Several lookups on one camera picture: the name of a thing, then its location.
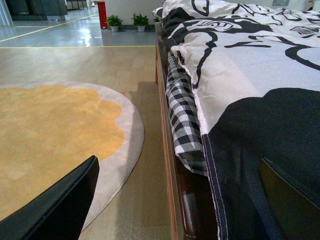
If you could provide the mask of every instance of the rug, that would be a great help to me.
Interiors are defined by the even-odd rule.
[[[136,107],[110,88],[58,81],[2,85],[0,102],[0,220],[95,155],[100,172],[85,229],[140,156]]]

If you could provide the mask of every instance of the floor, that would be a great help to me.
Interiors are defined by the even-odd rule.
[[[129,98],[145,129],[129,179],[80,240],[170,239],[154,32],[101,30],[97,9],[66,21],[0,27],[0,84],[53,80],[98,84]]]
[[[14,21],[0,26],[1,47],[154,46],[154,32],[100,28],[98,7],[68,11],[65,21]]]

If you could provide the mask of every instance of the duvet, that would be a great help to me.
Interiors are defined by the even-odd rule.
[[[219,239],[285,239],[258,168],[320,208],[320,13],[166,0],[162,17],[191,78]]]

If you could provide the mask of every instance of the wooden floor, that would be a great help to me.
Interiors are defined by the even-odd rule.
[[[0,48],[0,84],[57,80],[120,92],[139,110],[145,130],[131,176],[79,239],[170,239],[155,47]]]

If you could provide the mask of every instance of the potted plant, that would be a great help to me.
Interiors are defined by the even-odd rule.
[[[111,15],[106,18],[106,22],[111,27],[112,32],[118,32],[119,26],[122,24],[122,20],[117,15]]]
[[[133,25],[138,27],[138,32],[144,32],[145,27],[149,23],[149,19],[147,16],[142,16],[141,13],[139,15],[133,14]]]
[[[159,18],[155,18],[153,19],[154,25],[160,25],[160,19]]]

